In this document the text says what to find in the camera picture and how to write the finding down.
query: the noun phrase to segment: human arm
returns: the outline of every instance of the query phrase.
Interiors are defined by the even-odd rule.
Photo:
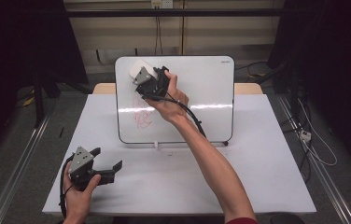
[[[168,93],[187,105],[188,96],[176,88],[177,76],[165,72],[170,78]],[[187,142],[208,186],[216,194],[224,211],[225,223],[238,217],[255,219],[254,211],[237,173],[222,154],[203,136],[188,119],[185,110],[171,102],[147,102],[156,108],[161,116],[172,123]]]
[[[79,191],[73,186],[68,175],[71,163],[69,162],[64,170],[63,190],[67,204],[67,217],[63,224],[84,223],[91,207],[91,195],[100,182],[101,176],[95,175],[84,191]]]

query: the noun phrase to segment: whiteboard surface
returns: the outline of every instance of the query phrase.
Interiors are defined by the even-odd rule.
[[[229,56],[122,57],[115,63],[119,138],[124,143],[184,142],[178,131],[135,92],[130,70],[137,60],[166,66],[211,142],[232,137],[234,60]]]
[[[246,188],[259,213],[313,213],[316,208],[280,130],[266,95],[236,95],[234,132],[227,147],[218,147]],[[190,149],[160,145],[129,148],[120,142],[114,95],[90,95],[63,162],[78,146],[102,153],[93,169],[111,169],[123,160],[115,183],[95,189],[91,213],[107,216],[222,215]],[[43,208],[61,215],[60,170]]]

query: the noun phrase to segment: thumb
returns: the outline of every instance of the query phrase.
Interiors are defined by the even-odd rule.
[[[91,195],[94,191],[94,189],[97,187],[97,185],[99,184],[101,179],[100,175],[95,175],[91,181],[89,181],[88,186],[86,187],[86,189],[84,190],[84,192],[88,193],[89,195]]]

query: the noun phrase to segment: gray carpet floor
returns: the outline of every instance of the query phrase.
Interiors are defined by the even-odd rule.
[[[113,81],[113,75],[99,74],[90,75],[92,88],[99,82]],[[236,81],[246,81],[246,71],[236,72]],[[53,178],[57,175],[64,153],[68,148],[80,113],[85,105],[87,96],[76,92],[68,87],[61,87],[62,95],[59,99],[45,98],[45,105],[48,108],[50,103],[55,102],[54,112],[50,116],[49,124],[42,135],[35,154],[31,161],[26,164],[27,170],[23,175],[17,192],[4,216],[3,223],[56,223],[62,220],[61,217],[54,217],[42,213],[42,208],[52,187]],[[271,82],[262,85],[262,89],[267,94],[274,109],[278,121],[286,120],[277,96],[274,94]],[[341,140],[331,134],[330,127],[320,115],[314,102],[309,104],[312,111],[312,123],[321,137],[332,147],[338,157],[338,164],[328,166],[333,181],[345,197],[351,208],[351,158]],[[21,107],[19,104],[9,120],[6,129],[0,137],[0,192],[12,174],[19,157],[27,145],[35,125],[34,105]],[[284,130],[290,129],[287,124],[282,127]],[[295,133],[285,133],[286,140],[294,155],[295,161],[302,160],[303,152],[296,138]],[[323,160],[332,159],[330,153],[323,143],[313,135],[313,143],[316,151]],[[309,172],[307,163],[302,167],[302,171]],[[306,186],[313,198],[317,208],[317,213],[302,215],[305,223],[343,223],[335,211],[331,200],[323,189],[317,174],[312,169],[311,177]],[[270,223],[271,215],[258,215],[260,223]],[[111,223],[112,217],[89,217],[87,223]],[[164,223],[221,223],[221,217],[174,217],[166,218]],[[163,223],[163,218],[133,218],[130,223]]]

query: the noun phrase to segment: red sleeve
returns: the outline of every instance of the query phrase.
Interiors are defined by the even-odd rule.
[[[238,217],[227,222],[227,224],[258,224],[258,222],[249,217]]]

